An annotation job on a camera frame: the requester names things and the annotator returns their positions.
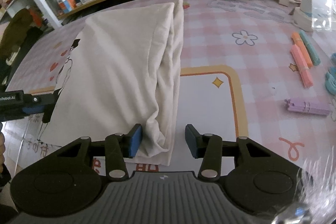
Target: star print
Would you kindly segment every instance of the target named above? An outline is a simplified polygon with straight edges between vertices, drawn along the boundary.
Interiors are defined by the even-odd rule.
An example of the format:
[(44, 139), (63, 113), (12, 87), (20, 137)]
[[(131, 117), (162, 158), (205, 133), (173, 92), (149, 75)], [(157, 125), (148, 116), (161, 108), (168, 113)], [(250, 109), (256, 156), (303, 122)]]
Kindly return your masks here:
[(216, 87), (220, 87), (224, 82), (219, 79), (218, 77), (216, 77), (216, 79), (214, 80), (214, 82), (212, 82)]
[(297, 65), (294, 65), (294, 64), (290, 64), (289, 65), (289, 68), (294, 72), (294, 71), (298, 71), (298, 69), (297, 69)]

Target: orange pencil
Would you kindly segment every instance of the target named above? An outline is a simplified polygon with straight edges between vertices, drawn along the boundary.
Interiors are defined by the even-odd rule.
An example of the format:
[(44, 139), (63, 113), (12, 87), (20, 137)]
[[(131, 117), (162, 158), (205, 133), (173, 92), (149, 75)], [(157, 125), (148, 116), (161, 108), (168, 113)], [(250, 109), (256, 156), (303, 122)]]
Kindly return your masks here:
[(304, 45), (304, 43), (303, 43), (303, 41), (302, 41), (301, 36), (299, 35), (299, 33), (293, 32), (292, 39), (294, 41), (294, 44), (297, 45), (300, 48), (300, 50), (301, 50), (301, 52), (303, 54), (303, 57), (304, 57), (304, 59), (307, 62), (308, 68), (313, 67), (313, 62), (310, 59), (309, 53), (307, 51), (307, 48)]

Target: dark jacket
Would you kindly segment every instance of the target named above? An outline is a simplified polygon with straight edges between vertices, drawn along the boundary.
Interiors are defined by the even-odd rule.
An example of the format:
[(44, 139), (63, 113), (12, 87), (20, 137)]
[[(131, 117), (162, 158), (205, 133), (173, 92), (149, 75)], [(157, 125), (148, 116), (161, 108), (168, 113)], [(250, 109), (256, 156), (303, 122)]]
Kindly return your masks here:
[[(3, 164), (3, 172), (0, 174), (0, 192), (2, 188), (11, 180), (11, 174), (9, 173), (6, 166)], [(0, 204), (0, 224), (5, 224), (9, 222), (12, 218), (17, 215), (12, 207)]]

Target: teal pencil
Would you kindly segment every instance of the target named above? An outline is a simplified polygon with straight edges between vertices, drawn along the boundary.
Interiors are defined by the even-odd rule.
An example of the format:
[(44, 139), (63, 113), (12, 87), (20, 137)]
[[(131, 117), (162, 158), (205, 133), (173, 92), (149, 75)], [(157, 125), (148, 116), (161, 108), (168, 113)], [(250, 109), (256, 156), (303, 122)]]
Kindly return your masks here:
[(306, 34), (306, 32), (303, 31), (303, 30), (300, 30), (299, 35), (300, 35), (304, 45), (307, 48), (308, 54), (310, 56), (311, 61), (313, 62), (313, 65), (314, 66), (320, 65), (321, 60), (320, 60), (314, 46), (311, 44), (310, 39), (309, 39), (308, 35)]

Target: white cloth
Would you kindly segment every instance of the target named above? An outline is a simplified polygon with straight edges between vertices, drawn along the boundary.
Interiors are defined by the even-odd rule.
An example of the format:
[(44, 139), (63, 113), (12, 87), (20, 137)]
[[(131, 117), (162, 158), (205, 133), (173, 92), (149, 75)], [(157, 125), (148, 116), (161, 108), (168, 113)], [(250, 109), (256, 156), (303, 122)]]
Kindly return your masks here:
[(144, 135), (130, 162), (169, 165), (179, 96), (183, 0), (96, 13), (78, 34), (56, 88), (64, 86), (42, 142), (104, 140), (140, 123)]

